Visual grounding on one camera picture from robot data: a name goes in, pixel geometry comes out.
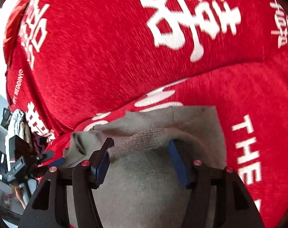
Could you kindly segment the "person's left hand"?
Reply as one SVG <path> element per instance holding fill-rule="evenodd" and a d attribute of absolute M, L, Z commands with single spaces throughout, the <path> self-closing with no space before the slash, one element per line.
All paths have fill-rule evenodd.
<path fill-rule="evenodd" d="M 26 204 L 23 200 L 23 193 L 22 190 L 19 187 L 15 187 L 15 195 L 17 197 L 17 199 L 19 200 L 19 202 L 21 203 L 23 209 L 26 208 Z"/>

